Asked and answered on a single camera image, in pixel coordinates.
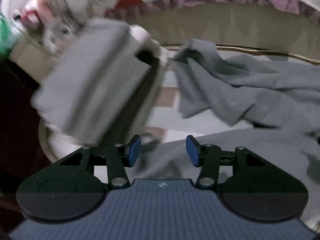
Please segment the grey fabric storage box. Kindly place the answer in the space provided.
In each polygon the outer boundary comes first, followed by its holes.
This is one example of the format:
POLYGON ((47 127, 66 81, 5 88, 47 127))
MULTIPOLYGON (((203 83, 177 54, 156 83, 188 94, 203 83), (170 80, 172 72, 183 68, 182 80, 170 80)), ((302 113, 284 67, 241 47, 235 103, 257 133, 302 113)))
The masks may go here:
POLYGON ((95 145, 131 98, 160 44, 138 25, 94 18, 33 94, 32 106, 55 130, 95 145))

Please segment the green plastic bottle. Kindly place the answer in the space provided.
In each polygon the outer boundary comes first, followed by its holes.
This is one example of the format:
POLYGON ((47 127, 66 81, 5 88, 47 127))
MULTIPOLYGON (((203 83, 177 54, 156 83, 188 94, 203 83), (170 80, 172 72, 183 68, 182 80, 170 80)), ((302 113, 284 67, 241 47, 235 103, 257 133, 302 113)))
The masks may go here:
POLYGON ((8 21, 3 14, 0 20, 0 59, 6 59, 21 37, 16 26, 8 21))

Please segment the grey sweatshirt garment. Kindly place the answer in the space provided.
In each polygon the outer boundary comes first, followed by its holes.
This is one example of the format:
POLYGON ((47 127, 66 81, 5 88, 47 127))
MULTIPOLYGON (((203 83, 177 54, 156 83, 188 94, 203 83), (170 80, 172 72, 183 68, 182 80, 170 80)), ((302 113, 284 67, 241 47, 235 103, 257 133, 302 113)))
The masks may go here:
MULTIPOLYGON (((223 58, 204 40, 192 40, 172 63, 182 118, 209 109, 230 126, 253 126, 197 139, 222 150, 212 189, 240 215, 260 218, 266 207, 278 215, 302 211, 306 225, 319 229, 319 68, 245 54, 223 58)), ((196 181, 200 171, 180 140, 144 151, 132 176, 196 181)))

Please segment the checkered floor mat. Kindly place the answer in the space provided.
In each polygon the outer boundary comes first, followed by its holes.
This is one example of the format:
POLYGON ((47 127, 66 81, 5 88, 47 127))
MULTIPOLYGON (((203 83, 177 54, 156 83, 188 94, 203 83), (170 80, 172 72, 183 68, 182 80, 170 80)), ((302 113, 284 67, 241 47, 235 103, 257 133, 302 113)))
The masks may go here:
POLYGON ((118 131, 113 129, 106 143, 128 141, 135 134, 140 134, 145 142, 171 142, 189 134, 201 137, 253 127, 246 121, 230 126, 209 109, 184 119, 178 112, 179 103, 180 90, 172 67, 160 67, 151 81, 150 90, 143 90, 143 102, 136 115, 124 127, 117 126, 118 131))

